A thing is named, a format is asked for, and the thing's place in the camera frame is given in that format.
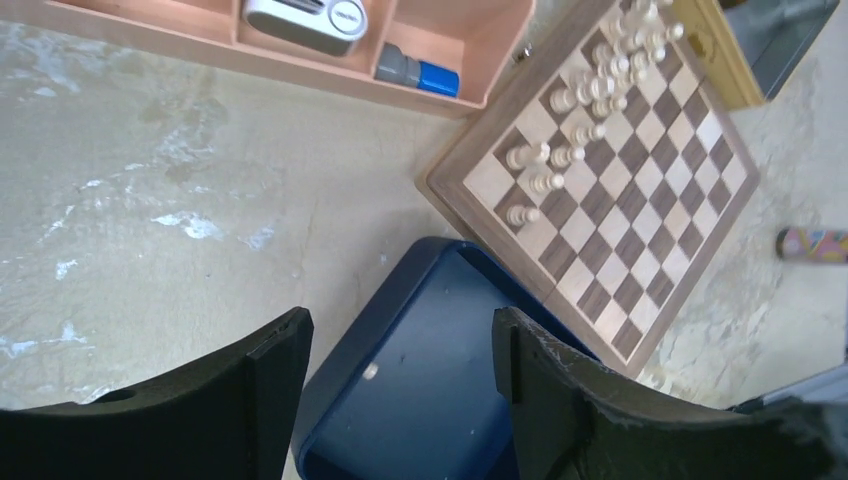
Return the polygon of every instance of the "blue plastic tray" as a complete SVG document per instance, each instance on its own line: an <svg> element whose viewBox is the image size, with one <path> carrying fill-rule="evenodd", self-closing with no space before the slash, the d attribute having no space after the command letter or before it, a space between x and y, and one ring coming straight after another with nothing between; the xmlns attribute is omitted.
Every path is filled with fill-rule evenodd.
<svg viewBox="0 0 848 480"><path fill-rule="evenodd" d="M493 312L506 306L592 355L476 245L416 242L303 391L301 477L518 480L492 361Z"/></svg>

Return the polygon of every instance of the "white device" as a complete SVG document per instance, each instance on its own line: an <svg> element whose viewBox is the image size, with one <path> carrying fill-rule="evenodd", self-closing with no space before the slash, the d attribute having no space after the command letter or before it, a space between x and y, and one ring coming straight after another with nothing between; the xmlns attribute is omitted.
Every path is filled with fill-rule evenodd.
<svg viewBox="0 0 848 480"><path fill-rule="evenodd" d="M368 30L360 0L247 0L244 20L262 33L342 57Z"/></svg>

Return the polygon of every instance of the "chessboard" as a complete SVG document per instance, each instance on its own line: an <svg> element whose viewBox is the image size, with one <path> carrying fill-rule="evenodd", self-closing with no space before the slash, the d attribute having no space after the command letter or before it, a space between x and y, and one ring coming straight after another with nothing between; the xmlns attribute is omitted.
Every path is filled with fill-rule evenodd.
<svg viewBox="0 0 848 480"><path fill-rule="evenodd" d="M575 72L597 72L597 46L619 41L610 25L630 3L578 2L418 184L607 366L635 376L759 174L685 37L621 86L623 110L552 107ZM675 24L670 9L656 23ZM605 132L587 141L595 125ZM582 151L566 162L577 128Z"/></svg>

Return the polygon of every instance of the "blue cap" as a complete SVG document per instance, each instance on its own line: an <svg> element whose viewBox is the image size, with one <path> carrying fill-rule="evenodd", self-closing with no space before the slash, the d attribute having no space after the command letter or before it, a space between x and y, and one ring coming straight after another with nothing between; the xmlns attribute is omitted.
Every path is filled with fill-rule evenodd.
<svg viewBox="0 0 848 480"><path fill-rule="evenodd" d="M418 88L428 92L439 93L449 97L459 94L459 75L456 72L442 68L432 63L421 63L421 78Z"/></svg>

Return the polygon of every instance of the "wooden box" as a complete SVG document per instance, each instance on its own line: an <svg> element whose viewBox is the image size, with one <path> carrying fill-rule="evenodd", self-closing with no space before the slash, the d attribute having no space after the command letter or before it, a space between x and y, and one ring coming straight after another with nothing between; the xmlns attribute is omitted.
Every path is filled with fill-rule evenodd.
<svg viewBox="0 0 848 480"><path fill-rule="evenodd" d="M369 29L333 57L265 35L243 0L3 0L0 19L447 117L483 109L535 0L364 0ZM374 80L385 42L456 71L458 98Z"/></svg>

